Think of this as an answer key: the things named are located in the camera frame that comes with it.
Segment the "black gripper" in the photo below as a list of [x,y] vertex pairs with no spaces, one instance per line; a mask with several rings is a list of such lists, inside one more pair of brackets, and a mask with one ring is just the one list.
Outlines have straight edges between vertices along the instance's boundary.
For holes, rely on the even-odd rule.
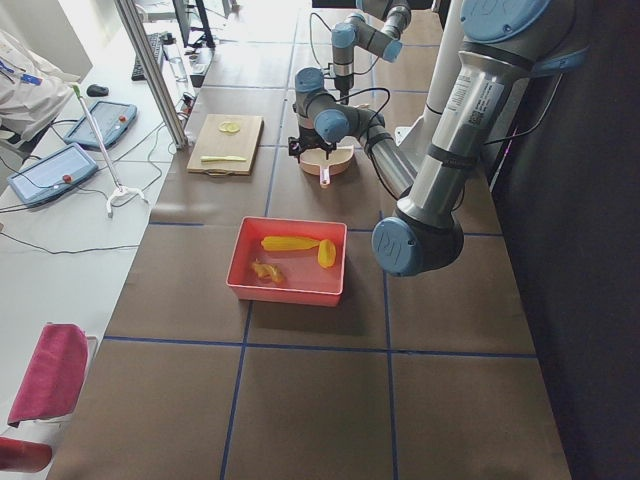
[[300,162],[301,155],[313,149],[320,149],[325,152],[326,156],[336,150],[336,143],[329,143],[325,141],[314,129],[308,129],[305,127],[298,128],[299,134],[297,137],[288,137],[288,155],[294,157],[297,162]]
[[354,63],[336,64],[330,63],[328,66],[329,77],[334,82],[334,87],[340,93],[341,98],[346,98],[354,85]]

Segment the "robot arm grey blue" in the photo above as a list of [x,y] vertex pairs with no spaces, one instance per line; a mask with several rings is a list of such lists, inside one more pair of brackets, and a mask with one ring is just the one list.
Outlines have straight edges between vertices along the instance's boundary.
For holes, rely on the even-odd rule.
[[396,199],[394,214],[373,231],[378,264],[395,276],[445,267],[464,243],[454,207],[514,83],[579,66],[592,11],[589,1],[452,2],[424,112],[396,141],[379,113],[350,105],[348,95],[355,49],[396,60],[411,4],[360,1],[333,28],[329,72],[307,67],[296,74],[299,133],[289,152],[332,152],[341,140],[356,139]]
[[355,48],[395,62],[403,46],[401,35],[412,18],[410,4],[405,0],[363,0],[355,5],[359,13],[350,14],[331,29],[330,68],[343,104],[348,103],[347,96],[354,85]]

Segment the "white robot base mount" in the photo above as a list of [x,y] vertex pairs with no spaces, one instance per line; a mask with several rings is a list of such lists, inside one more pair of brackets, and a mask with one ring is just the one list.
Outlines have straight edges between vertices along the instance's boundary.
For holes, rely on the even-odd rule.
[[423,163],[432,135],[423,117],[418,117],[411,126],[397,126],[394,130],[396,144],[416,170]]

